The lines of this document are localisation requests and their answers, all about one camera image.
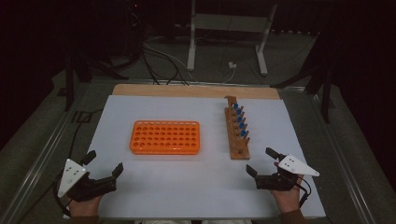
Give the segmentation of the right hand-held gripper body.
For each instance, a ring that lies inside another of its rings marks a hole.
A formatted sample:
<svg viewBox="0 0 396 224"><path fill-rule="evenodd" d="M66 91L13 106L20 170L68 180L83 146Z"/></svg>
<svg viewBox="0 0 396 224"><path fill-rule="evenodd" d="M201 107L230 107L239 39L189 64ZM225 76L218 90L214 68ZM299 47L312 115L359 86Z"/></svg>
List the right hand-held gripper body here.
<svg viewBox="0 0 396 224"><path fill-rule="evenodd" d="M319 176L319 172L292 155L278 157L277 172L272 175L255 174L256 188L289 191L298 186L301 175Z"/></svg>

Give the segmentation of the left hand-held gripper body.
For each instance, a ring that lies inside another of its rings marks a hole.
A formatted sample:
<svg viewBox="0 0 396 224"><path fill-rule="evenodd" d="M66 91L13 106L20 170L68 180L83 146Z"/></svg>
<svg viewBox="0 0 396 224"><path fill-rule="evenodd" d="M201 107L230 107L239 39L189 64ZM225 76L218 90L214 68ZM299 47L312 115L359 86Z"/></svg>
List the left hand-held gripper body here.
<svg viewBox="0 0 396 224"><path fill-rule="evenodd" d="M82 165L67 159L57 196L67 196L76 202L85 202L117 189L118 168L113 170L111 176L97 180L90 179L89 174Z"/></svg>

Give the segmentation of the wooden tube rack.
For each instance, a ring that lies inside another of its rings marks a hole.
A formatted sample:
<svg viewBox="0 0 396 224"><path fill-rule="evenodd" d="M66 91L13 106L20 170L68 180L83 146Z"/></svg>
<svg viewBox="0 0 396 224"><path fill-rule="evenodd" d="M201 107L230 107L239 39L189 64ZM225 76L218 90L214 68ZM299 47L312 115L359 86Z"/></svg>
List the wooden tube rack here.
<svg viewBox="0 0 396 224"><path fill-rule="evenodd" d="M240 136L241 131L247 131L247 128L245 130L239 129L240 123L246 123L244 107L238 104L237 99L234 96L228 95L225 96L225 99L227 100L228 105L224 108L224 115L226 121L231 159L249 160L250 155L248 149L248 142L250 138L248 136L246 138ZM233 109L234 104L238 104L238 108L243 109L241 115L236 115L236 110ZM242 117L243 118L242 122L238 123L236 121L237 117Z"/></svg>

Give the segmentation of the grey metal stand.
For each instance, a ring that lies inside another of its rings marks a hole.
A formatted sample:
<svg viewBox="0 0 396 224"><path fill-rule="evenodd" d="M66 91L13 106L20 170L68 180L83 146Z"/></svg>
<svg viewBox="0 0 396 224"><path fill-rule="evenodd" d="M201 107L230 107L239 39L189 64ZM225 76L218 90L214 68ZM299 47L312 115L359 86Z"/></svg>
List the grey metal stand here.
<svg viewBox="0 0 396 224"><path fill-rule="evenodd" d="M271 31L274 16L276 14L277 4L271 4L270 10L265 17L249 17L223 14L205 14L196 12L196 1L191 0L191 34L190 47L187 60L187 70L193 71L195 66L196 36L197 29L216 30L216 31L234 31L261 33L262 41L255 46L255 53L261 75L268 73L266 61L264 59L264 47Z"/></svg>

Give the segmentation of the person's left hand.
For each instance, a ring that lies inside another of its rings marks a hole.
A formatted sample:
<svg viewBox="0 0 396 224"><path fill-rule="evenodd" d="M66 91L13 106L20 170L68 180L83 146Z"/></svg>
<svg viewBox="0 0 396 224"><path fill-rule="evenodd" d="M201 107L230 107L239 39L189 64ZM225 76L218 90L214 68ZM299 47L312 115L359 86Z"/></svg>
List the person's left hand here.
<svg viewBox="0 0 396 224"><path fill-rule="evenodd" d="M72 217L94 217L98 215L98 209L101 196L97 196L91 200L84 202L77 202L72 200L68 205Z"/></svg>

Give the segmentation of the person's right hand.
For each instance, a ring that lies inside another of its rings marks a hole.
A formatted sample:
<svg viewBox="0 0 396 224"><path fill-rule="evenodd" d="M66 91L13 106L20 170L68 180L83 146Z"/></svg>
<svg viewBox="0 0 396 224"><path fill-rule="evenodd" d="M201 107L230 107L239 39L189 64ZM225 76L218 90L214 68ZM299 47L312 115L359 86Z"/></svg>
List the person's right hand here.
<svg viewBox="0 0 396 224"><path fill-rule="evenodd" d="M286 214L300 209L300 189L294 186L289 191L271 190L270 193L276 201L276 206L281 214Z"/></svg>

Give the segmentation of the orange plastic tube rack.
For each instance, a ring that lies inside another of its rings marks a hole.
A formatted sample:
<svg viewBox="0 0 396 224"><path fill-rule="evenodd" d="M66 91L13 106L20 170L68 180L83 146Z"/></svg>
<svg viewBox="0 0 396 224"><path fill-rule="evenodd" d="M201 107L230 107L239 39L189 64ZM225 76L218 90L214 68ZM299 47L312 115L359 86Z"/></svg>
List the orange plastic tube rack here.
<svg viewBox="0 0 396 224"><path fill-rule="evenodd" d="M130 149L135 155L196 155L200 150L198 121L137 120Z"/></svg>

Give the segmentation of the white board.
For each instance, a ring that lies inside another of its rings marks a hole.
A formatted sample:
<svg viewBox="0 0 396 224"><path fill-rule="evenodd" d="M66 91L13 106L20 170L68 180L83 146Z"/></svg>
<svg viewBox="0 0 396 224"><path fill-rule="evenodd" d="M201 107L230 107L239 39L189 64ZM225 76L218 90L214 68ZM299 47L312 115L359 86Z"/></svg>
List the white board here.
<svg viewBox="0 0 396 224"><path fill-rule="evenodd" d="M90 145L93 178L121 164L117 189L104 196L99 214L119 219L260 219L276 217L273 196L257 189L248 166L275 172L268 147L302 160L304 153L281 100L241 99L250 141L247 161L230 157L224 98L111 95ZM196 120L201 126L196 155L135 155L129 149L140 119Z"/></svg>

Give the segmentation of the metal frame rail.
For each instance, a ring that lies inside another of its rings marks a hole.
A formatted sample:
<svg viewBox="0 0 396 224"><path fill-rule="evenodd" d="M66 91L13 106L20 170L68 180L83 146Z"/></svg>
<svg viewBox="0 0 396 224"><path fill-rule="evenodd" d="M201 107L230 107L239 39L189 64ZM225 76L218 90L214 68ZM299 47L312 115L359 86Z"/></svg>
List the metal frame rail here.
<svg viewBox="0 0 396 224"><path fill-rule="evenodd" d="M0 151L0 224L15 224L89 85L78 85L74 102L52 93Z"/></svg>
<svg viewBox="0 0 396 224"><path fill-rule="evenodd" d="M321 101L316 95L309 95L308 98L311 105L313 106L322 130L325 132L326 138L330 141L330 152L332 153L332 157L335 160L338 172L343 178L349 198L354 204L361 223L376 224L373 214L362 194L361 188L349 167L349 161L346 159L338 141L331 130L330 125L324 121L324 118L321 115Z"/></svg>

